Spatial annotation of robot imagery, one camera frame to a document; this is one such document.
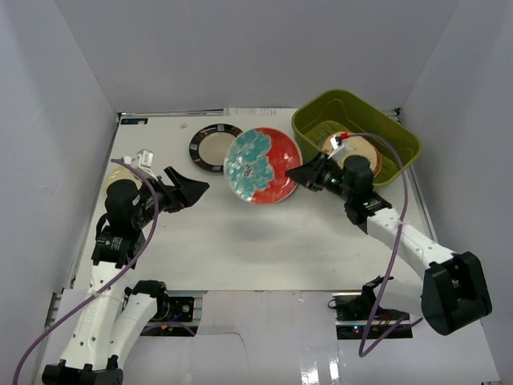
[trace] white wall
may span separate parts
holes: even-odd
[[[483,325],[506,384],[513,383],[512,90],[513,4],[465,0],[403,110],[424,145],[417,166],[440,240],[483,263],[494,306]]]
[[[402,106],[458,0],[56,0],[116,111]]]
[[[52,0],[0,1],[0,383],[82,240],[115,114]],[[29,383],[34,359],[24,370]]]

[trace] cable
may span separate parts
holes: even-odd
[[[137,260],[143,253],[143,251],[147,248],[148,244],[150,243],[151,239],[153,238],[153,233],[156,230],[157,227],[157,217],[159,216],[159,199],[157,198],[157,194],[151,186],[151,183],[147,180],[146,176],[139,170],[129,166],[128,164],[125,164],[122,160],[119,159],[111,159],[111,162],[119,164],[125,168],[127,168],[130,172],[135,174],[139,179],[144,182],[144,184],[148,187],[151,193],[151,198],[153,199],[153,207],[154,207],[154,214],[153,214],[153,223],[151,224],[150,232],[147,235],[147,240],[143,243],[141,248],[139,249],[139,252],[132,258],[130,262],[127,263],[125,267],[115,276],[113,277],[109,282],[107,282],[103,287],[99,288],[98,291],[91,295],[90,297],[86,298],[83,302],[79,303],[73,310],[71,310],[68,314],[65,314],[62,318],[60,318],[58,321],[56,321],[51,327],[46,329],[39,337],[36,338],[36,340],[29,346],[29,348],[26,350],[26,352],[23,354],[23,356],[20,358],[18,365],[16,366],[16,370],[14,371],[13,376],[13,382],[12,385],[18,385],[18,379],[19,375],[22,372],[23,364],[25,363],[26,359],[28,359],[30,353],[35,349],[39,343],[48,335],[53,332],[55,329],[57,329],[59,326],[61,326],[65,321],[67,321],[69,318],[71,318],[73,315],[78,313],[81,309],[89,305],[91,302],[93,302],[96,298],[95,295],[101,294],[104,291],[106,291],[110,286],[112,286],[114,283],[116,283],[133,265],[136,264]]]
[[[153,330],[153,329],[156,329],[157,327],[162,327],[162,326],[170,326],[170,327],[183,327],[186,331],[189,332],[189,334],[194,337],[196,335],[196,333],[194,332],[194,330],[192,330],[189,326],[185,325],[184,323],[182,322],[159,322],[159,323],[155,323],[153,325],[150,325],[150,326],[146,326],[143,331],[141,331],[141,333],[146,333],[150,330]]]
[[[374,320],[374,317],[376,316],[376,312],[378,311],[379,302],[382,300],[383,293],[385,292],[386,284],[389,281],[390,274],[392,273],[392,268],[394,267],[395,258],[398,255],[398,249],[399,249],[399,244],[400,244],[401,235],[402,235],[403,221],[406,216],[406,210],[408,209],[408,181],[406,180],[406,174],[404,173],[405,170],[404,170],[404,166],[402,164],[401,157],[399,156],[399,154],[396,151],[396,149],[394,148],[394,146],[392,146],[386,139],[384,139],[383,137],[381,137],[379,135],[370,134],[368,132],[355,133],[355,134],[344,133],[341,135],[341,138],[346,139],[351,136],[361,136],[364,138],[369,137],[369,138],[373,138],[373,139],[378,140],[381,143],[383,143],[392,152],[395,160],[398,162],[399,169],[401,170],[402,184],[404,187],[404,204],[402,206],[402,211],[399,216],[398,233],[395,237],[394,247],[392,248],[392,255],[390,256],[390,261],[388,262],[388,266],[386,267],[386,272],[385,272],[385,275],[383,276],[383,282],[382,282],[381,287],[379,288],[378,296],[376,296],[376,301],[374,301],[374,305],[372,306],[372,310],[370,311],[369,318],[367,319],[366,326],[363,330],[362,341],[360,342],[360,347],[358,349],[358,354],[360,355],[360,357],[363,358],[363,357],[367,356],[390,333],[392,333],[395,329],[397,329],[401,325],[401,322],[404,321],[407,317],[405,314],[402,315],[401,317],[399,317],[399,320],[397,320],[395,324],[393,324],[391,327],[389,327],[385,333],[380,335],[378,337],[378,339],[376,339],[369,346],[369,348],[367,350],[365,350],[365,344],[367,342],[367,338],[369,337],[370,328],[372,327],[372,321]],[[420,318],[419,320],[417,320],[416,322],[411,324],[410,327],[418,325],[421,321],[422,321],[422,318]]]

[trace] white table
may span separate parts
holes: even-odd
[[[273,127],[293,134],[290,114],[150,117],[145,125],[119,126],[111,157],[135,155],[147,148],[155,152],[156,173],[163,174],[171,165],[184,176],[210,184],[192,208],[159,216],[156,235],[137,265],[141,279],[164,281],[170,290],[351,290],[383,274],[390,250],[349,222],[340,198],[299,187],[279,204],[251,205],[232,193],[222,175],[193,164],[189,141],[214,123],[233,124],[243,131]],[[115,167],[109,164],[106,175]],[[422,229],[418,203],[410,185],[408,189],[406,219]],[[401,209],[401,178],[379,192]],[[105,212],[104,199],[101,192],[75,288],[89,284],[95,225]],[[394,276],[420,282],[399,259]]]

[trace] robotic arm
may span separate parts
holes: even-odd
[[[208,189],[208,183],[190,180],[172,167],[164,171],[173,186],[165,185],[151,171],[152,157],[152,152],[143,150],[134,160],[125,157],[123,161],[147,177],[156,192],[160,212],[176,213],[191,207]],[[125,359],[142,329],[152,318],[162,318],[167,312],[165,284],[139,281],[134,286],[135,265],[106,291],[96,294],[141,249],[145,242],[142,229],[155,219],[154,203],[145,184],[138,190],[133,181],[118,180],[107,189],[107,213],[96,227],[87,292],[88,297],[98,297],[81,312],[59,363],[45,367],[42,381],[46,385],[123,383]],[[122,309],[126,296],[127,305]]]
[[[370,163],[365,157],[349,156],[340,169],[332,156],[319,153],[310,162],[288,170],[286,175],[312,191],[326,188],[345,198],[345,212],[351,222],[389,248],[394,247],[399,214],[374,191]],[[422,309],[424,319],[442,335],[491,312],[483,268],[473,253],[455,253],[413,226],[403,225],[398,255],[423,280],[422,292],[406,283],[391,282],[392,290],[387,298],[383,297],[388,303],[394,302],[395,294],[406,297],[409,308]],[[381,283],[382,278],[376,278],[362,288],[362,296],[371,306],[376,300],[374,291]]]

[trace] green bin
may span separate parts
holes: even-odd
[[[408,168],[420,155],[418,137],[382,112],[346,90],[330,90],[296,111],[292,127],[303,161],[308,162],[322,150],[324,140],[339,131],[369,132],[392,144]],[[366,138],[382,154],[382,170],[374,178],[375,186],[389,184],[401,173],[392,152],[381,142]]]

